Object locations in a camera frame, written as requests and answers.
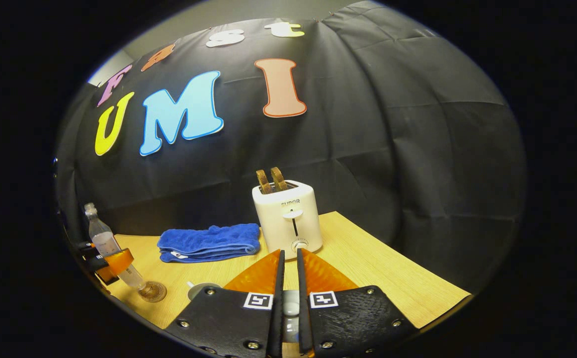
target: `blue letter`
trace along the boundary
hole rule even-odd
[[[220,71],[209,71],[193,77],[177,102],[165,89],[145,98],[143,106],[147,107],[147,115],[141,156],[157,152],[163,145],[163,140],[156,135],[156,125],[161,128],[167,142],[173,144],[185,113],[186,126],[182,138],[186,140],[208,136],[222,129],[224,121],[216,116],[213,106],[213,83],[219,76]]]

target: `toaster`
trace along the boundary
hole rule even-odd
[[[252,199],[264,234],[268,252],[284,250],[285,259],[297,257],[297,249],[311,252],[322,247],[320,216],[317,213],[315,192],[310,185],[285,180],[288,188],[262,193],[260,185],[252,188]]]

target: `wooden table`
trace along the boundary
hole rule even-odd
[[[316,254],[340,270],[359,287],[377,285],[417,328],[422,328],[470,296],[402,254],[366,233],[336,211],[320,215],[323,247]],[[268,254],[260,233],[261,249],[256,255],[211,263],[163,263],[156,246],[158,236],[116,234],[120,247],[129,248],[134,267],[146,280],[163,283],[167,296],[148,303],[122,281],[107,288],[159,328],[166,328],[182,311],[189,299],[187,281],[212,282],[224,286],[244,269]],[[284,289],[297,290],[297,259],[286,261]],[[284,343],[286,358],[299,358],[298,344]]]

